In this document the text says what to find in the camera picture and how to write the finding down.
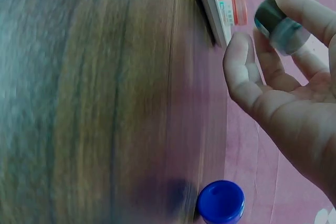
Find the hand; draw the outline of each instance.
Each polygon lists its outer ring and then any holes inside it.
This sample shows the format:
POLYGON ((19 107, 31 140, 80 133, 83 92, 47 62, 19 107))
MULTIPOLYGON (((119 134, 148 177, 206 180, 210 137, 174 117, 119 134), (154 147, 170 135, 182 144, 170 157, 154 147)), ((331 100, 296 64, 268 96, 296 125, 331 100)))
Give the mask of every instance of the hand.
POLYGON ((285 73, 268 40, 235 34, 223 61, 232 99, 272 138, 284 156, 336 205, 336 13, 314 0, 276 0, 280 9, 329 47, 330 67, 304 50, 293 60, 309 83, 285 73))

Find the bottle cap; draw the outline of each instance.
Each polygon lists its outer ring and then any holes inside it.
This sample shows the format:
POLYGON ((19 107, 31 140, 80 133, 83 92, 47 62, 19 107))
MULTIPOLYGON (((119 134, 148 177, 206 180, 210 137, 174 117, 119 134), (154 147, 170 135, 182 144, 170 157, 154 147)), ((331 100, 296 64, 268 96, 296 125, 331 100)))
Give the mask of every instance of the bottle cap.
POLYGON ((207 224, 236 224, 243 215, 244 207, 242 189, 227 180, 207 185, 197 200, 197 210, 207 224))

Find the printed label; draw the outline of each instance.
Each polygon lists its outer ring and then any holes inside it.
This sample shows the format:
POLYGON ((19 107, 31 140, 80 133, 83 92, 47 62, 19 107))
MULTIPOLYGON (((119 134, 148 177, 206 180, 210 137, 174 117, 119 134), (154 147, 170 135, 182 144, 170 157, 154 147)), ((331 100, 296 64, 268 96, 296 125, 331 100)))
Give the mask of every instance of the printed label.
POLYGON ((220 11, 222 12, 224 25, 234 26, 235 16, 234 16, 232 0, 219 0, 219 7, 220 7, 220 11))

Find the black lid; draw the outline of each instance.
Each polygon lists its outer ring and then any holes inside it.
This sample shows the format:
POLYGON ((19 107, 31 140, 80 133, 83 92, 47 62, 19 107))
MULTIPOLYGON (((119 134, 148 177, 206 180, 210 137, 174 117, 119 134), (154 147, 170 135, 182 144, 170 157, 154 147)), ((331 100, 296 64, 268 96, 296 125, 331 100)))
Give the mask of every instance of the black lid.
POLYGON ((277 25, 285 18, 286 14, 280 10, 275 0, 265 0, 257 9, 255 18, 272 34, 277 25))

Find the white cardboard box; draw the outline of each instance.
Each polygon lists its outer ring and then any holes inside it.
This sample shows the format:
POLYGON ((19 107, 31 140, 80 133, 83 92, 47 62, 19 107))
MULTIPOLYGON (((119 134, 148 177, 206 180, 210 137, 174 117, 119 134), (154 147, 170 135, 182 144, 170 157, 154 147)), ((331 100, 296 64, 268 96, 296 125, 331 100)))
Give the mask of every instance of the white cardboard box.
POLYGON ((220 15, 218 0, 202 0, 202 2, 216 42, 225 49, 231 40, 231 27, 224 25, 223 17, 220 15))

